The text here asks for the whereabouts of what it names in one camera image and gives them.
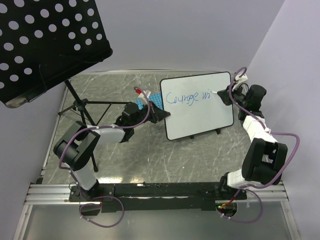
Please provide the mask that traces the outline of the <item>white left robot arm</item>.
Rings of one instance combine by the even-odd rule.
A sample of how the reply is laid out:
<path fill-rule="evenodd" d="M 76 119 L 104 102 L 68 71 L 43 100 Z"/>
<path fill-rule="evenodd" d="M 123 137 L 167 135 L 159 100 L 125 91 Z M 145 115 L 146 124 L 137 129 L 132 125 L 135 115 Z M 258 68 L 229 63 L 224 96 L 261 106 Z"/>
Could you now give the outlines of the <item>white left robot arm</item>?
<path fill-rule="evenodd" d="M 66 169 L 75 179 L 81 195 L 87 201 L 95 200 L 99 195 L 99 181 L 89 167 L 97 145 L 107 143 L 125 143 L 134 135 L 135 127 L 145 122 L 156 124 L 171 115 L 149 101 L 139 108 L 134 102 L 125 105 L 114 124 L 106 126 L 86 125 L 74 122 L 53 148 L 59 158 L 59 168 Z"/>

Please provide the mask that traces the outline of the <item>white whiteboard black frame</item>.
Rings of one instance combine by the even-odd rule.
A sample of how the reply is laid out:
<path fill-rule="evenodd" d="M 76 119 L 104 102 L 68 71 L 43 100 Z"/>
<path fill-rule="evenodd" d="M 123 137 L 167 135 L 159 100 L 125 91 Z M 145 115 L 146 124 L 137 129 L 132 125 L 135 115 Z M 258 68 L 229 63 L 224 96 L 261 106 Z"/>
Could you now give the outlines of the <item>white whiteboard black frame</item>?
<path fill-rule="evenodd" d="M 160 81 L 163 109 L 169 141 L 232 126 L 232 105 L 226 106 L 212 93 L 225 90 L 231 83 L 229 72 L 216 72 L 165 78 Z"/>

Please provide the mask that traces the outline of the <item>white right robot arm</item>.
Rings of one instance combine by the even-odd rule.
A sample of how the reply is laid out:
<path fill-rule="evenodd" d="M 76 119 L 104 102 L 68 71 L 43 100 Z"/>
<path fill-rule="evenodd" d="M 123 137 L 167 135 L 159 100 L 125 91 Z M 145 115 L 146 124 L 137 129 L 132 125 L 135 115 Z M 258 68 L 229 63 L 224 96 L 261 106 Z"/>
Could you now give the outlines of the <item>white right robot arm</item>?
<path fill-rule="evenodd" d="M 250 146 L 241 169 L 227 172 L 220 178 L 218 193 L 223 199 L 230 199 L 236 188 L 268 184 L 285 164 L 288 147 L 270 134 L 260 111 L 266 93 L 264 87 L 256 84 L 247 93 L 243 93 L 241 86 L 232 92 L 234 101 L 240 106 L 238 119 L 249 136 Z"/>

